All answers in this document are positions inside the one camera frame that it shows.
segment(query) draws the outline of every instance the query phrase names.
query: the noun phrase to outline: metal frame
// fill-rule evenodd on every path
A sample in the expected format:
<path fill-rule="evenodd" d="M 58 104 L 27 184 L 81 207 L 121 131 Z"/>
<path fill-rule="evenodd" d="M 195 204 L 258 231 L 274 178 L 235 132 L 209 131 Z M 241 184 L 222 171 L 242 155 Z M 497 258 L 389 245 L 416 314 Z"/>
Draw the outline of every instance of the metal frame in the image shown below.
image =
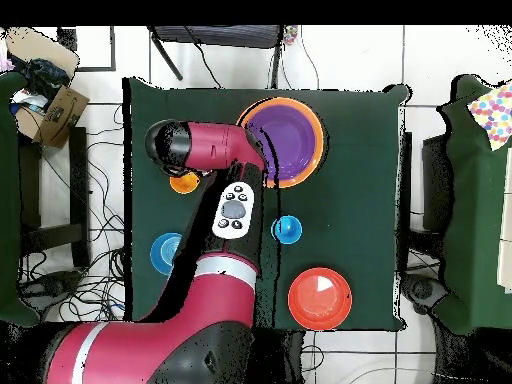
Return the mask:
<path fill-rule="evenodd" d="M 87 240 L 89 234 L 89 188 L 86 148 L 85 128 L 71 128 L 69 135 L 70 224 L 39 228 L 40 150 L 38 150 L 38 155 L 31 155 L 27 160 L 21 162 L 22 202 L 24 205 L 32 206 L 32 210 L 27 210 L 25 214 L 22 213 L 22 257 L 52 247 L 71 244 L 73 265 L 75 267 L 90 265 L 91 258 Z M 35 177 L 34 170 L 37 170 L 37 177 Z M 30 173 L 30 178 L 24 177 L 27 172 Z"/>

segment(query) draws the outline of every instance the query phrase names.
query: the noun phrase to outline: blue bowl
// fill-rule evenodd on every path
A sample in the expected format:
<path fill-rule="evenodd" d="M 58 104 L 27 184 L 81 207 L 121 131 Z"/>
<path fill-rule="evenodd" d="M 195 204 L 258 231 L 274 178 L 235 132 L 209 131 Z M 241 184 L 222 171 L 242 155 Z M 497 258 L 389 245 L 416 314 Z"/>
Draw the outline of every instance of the blue bowl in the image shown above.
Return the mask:
<path fill-rule="evenodd" d="M 161 274 L 169 276 L 173 269 L 173 258 L 181 241 L 181 234 L 165 233 L 151 246 L 149 256 L 153 267 Z"/>
<path fill-rule="evenodd" d="M 281 244 L 293 244 L 302 235 L 302 225 L 294 216 L 285 215 L 272 223 L 270 231 Z"/>

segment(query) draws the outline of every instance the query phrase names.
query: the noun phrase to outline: small orange bowl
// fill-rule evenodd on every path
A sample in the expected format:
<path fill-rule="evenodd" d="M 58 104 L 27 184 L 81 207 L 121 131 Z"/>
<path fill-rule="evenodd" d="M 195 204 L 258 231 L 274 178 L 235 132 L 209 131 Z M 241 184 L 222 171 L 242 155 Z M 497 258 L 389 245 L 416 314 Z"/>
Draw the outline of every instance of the small orange bowl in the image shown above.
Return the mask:
<path fill-rule="evenodd" d="M 176 193 L 192 193 L 199 185 L 199 177 L 194 172 L 189 172 L 182 177 L 169 177 L 169 183 Z"/>

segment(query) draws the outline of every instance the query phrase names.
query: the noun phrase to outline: colorful dotted fabric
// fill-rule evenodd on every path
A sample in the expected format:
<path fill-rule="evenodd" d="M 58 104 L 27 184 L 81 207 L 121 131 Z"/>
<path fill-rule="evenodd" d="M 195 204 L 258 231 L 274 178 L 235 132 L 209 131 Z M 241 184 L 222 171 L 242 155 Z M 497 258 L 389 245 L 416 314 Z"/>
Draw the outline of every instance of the colorful dotted fabric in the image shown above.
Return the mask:
<path fill-rule="evenodd" d="M 512 135 L 512 81 L 479 97 L 468 109 L 487 131 L 491 149 L 499 149 Z"/>

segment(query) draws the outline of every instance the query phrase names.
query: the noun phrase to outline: chair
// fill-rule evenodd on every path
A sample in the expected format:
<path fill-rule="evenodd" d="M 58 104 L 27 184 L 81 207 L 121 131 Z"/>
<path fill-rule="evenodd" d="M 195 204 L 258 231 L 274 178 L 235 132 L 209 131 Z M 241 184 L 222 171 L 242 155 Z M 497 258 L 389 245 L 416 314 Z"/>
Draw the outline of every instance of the chair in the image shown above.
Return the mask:
<path fill-rule="evenodd" d="M 277 88 L 277 71 L 281 56 L 283 25 L 210 25 L 210 26 L 148 26 L 151 40 L 179 81 L 178 68 L 165 51 L 162 42 L 194 43 L 218 46 L 274 48 L 274 65 L 270 87 Z"/>

